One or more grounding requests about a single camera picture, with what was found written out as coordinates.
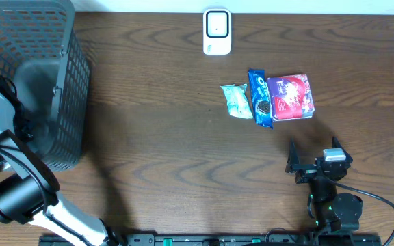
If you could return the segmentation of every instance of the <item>wood grain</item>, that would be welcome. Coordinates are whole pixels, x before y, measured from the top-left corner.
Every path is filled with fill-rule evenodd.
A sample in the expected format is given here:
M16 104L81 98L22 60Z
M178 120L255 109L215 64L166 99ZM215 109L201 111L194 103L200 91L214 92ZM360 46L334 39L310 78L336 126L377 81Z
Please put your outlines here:
M289 139L312 162L336 135L354 158L342 182L394 202L394 16L235 14L233 27L231 54L213 57L200 14L77 13L92 82L83 157L56 174L62 192L123 232L299 230L314 221L307 185L284 173ZM249 68L306 73L314 118L271 131L228 116L219 86L247 83ZM385 241L393 210L362 198L360 232ZM0 224L0 245L43 233Z

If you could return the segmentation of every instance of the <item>cookie image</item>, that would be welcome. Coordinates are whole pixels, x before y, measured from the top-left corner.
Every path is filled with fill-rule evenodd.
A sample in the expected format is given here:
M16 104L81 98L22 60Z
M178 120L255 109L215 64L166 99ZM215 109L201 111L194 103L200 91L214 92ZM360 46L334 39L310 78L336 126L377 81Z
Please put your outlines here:
M261 101L258 103L257 109L259 109L261 113L270 113L270 103L267 101Z

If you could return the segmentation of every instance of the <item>snack package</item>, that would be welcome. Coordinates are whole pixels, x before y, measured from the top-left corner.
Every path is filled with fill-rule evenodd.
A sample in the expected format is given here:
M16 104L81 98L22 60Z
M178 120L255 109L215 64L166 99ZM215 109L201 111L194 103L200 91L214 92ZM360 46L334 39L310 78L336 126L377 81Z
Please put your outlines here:
M246 98L247 84L239 86L223 85L220 87L223 89L224 96L227 99L229 115L243 119L253 118L249 102Z
M273 129L272 106L270 105L270 95L265 82L265 71L250 69L248 75L254 120L260 126Z
M268 78L267 85L274 121L313 117L313 96L305 74Z

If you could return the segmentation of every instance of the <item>gray basket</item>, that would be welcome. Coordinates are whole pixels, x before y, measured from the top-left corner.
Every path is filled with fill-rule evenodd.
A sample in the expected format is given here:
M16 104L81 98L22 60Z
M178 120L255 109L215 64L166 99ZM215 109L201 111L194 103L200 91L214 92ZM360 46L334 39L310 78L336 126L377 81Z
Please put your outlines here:
M90 69L69 0L0 0L0 75L11 78L33 125L29 147L53 170L81 155Z

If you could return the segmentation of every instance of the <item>white wall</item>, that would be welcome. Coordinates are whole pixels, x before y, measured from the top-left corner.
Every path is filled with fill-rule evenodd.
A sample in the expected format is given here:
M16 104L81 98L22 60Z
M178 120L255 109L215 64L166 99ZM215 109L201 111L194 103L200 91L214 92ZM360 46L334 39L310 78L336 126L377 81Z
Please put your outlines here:
M72 0L76 11L203 13L394 14L394 0Z

